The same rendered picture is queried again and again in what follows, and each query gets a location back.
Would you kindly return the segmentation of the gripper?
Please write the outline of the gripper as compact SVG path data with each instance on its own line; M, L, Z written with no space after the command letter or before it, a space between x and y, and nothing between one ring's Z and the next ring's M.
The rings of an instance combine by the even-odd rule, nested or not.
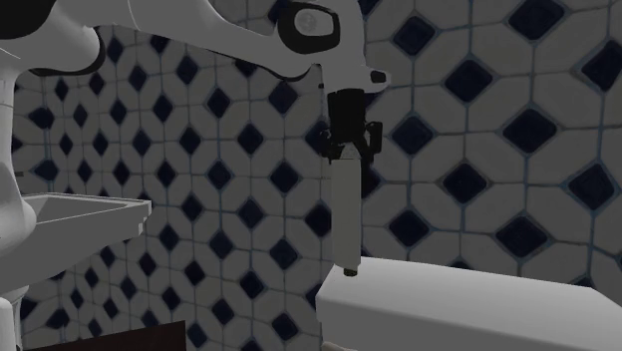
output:
M319 134L319 154L329 163L341 157L342 146L352 143L362 148L363 157L382 151L383 124L365 123L365 93L361 89L343 89L327 96L330 127Z

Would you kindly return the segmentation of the grey long tube dark cap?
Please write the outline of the grey long tube dark cap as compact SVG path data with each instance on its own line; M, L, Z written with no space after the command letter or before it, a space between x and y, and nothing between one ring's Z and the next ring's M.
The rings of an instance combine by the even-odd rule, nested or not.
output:
M361 157L352 144L331 162L332 253L343 274L358 274L361 263Z

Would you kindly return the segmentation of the white wash basin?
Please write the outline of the white wash basin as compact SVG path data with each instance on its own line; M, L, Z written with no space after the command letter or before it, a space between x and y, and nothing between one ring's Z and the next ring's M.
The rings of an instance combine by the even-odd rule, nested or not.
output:
M21 351L19 308L30 285L141 235L152 214L144 199L47 192L24 200L36 224L24 241L0 254L0 351Z

